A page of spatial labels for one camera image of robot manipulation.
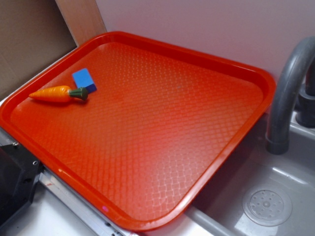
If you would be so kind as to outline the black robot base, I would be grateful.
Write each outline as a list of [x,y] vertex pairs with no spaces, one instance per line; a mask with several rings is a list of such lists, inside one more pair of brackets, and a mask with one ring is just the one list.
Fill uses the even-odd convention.
[[42,163],[23,145],[0,147],[0,227],[28,208],[34,198]]

